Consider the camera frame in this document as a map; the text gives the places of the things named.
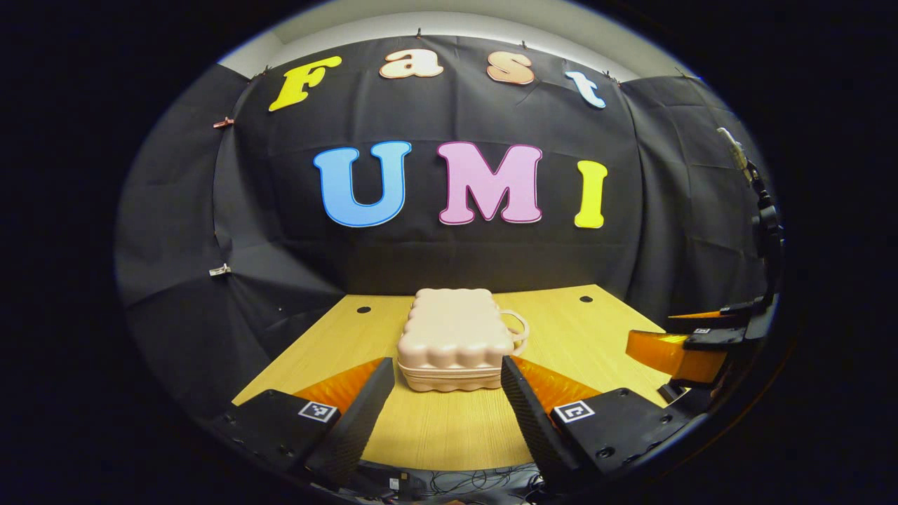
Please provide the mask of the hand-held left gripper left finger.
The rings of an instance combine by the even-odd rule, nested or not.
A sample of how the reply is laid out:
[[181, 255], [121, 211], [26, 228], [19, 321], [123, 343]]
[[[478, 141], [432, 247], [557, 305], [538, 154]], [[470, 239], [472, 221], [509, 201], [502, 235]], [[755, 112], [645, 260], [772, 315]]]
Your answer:
[[339, 491], [359, 465], [394, 384], [392, 359], [376, 358], [295, 393], [266, 389], [212, 418], [210, 429], [270, 472]]

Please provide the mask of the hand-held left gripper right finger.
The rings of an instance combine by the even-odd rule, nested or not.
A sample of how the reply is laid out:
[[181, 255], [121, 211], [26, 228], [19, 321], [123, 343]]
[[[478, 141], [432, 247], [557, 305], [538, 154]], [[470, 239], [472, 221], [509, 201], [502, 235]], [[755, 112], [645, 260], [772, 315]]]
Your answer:
[[655, 405], [629, 388], [591, 393], [526, 359], [503, 358], [501, 384], [545, 492], [631, 480], [702, 419], [702, 390]]

